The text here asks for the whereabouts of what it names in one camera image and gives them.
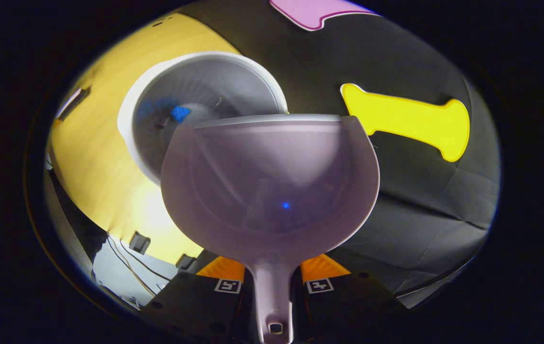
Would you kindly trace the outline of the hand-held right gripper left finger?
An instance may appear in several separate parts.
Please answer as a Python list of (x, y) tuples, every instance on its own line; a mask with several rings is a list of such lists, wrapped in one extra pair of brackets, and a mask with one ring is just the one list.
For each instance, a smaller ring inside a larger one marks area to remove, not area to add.
[(255, 344), (252, 275), (235, 260), (198, 260), (140, 311), (143, 321), (173, 344)]

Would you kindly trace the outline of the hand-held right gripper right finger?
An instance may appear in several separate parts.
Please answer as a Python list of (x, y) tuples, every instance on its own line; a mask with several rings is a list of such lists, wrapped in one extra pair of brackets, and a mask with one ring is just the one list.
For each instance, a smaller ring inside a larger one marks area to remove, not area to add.
[(322, 254), (294, 277), (296, 344), (395, 344), (411, 313), (369, 271)]

